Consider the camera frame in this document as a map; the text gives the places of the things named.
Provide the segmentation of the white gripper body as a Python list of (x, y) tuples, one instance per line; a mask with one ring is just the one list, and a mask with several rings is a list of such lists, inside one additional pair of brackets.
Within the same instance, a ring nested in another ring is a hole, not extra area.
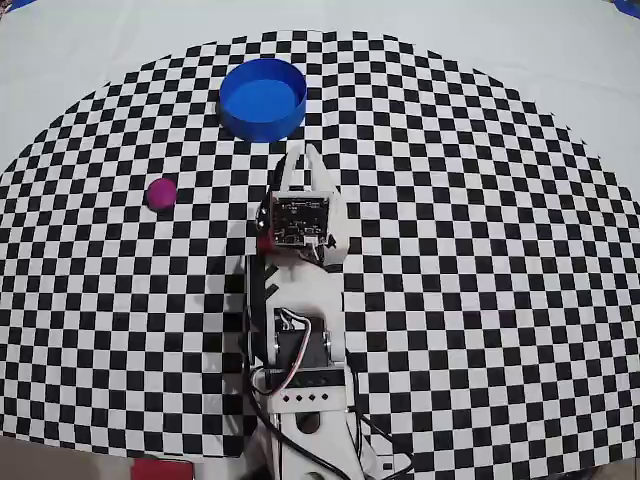
[(312, 264), (342, 264), (349, 248), (346, 203), (334, 191), (271, 191), (257, 210), (257, 251)]

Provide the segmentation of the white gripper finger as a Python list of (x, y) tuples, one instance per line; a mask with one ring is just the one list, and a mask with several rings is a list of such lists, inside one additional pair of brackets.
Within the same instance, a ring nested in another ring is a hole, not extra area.
[(306, 157), (311, 167), (311, 187), (313, 191), (334, 191), (335, 184), (322, 156), (313, 144), (306, 145)]
[(300, 147), (293, 147), (289, 150), (284, 157), (284, 163), (282, 167), (282, 173), (280, 176), (280, 184), (278, 191), (289, 191), (291, 180), (296, 169), (296, 165), (300, 157), (302, 156), (302, 149)]

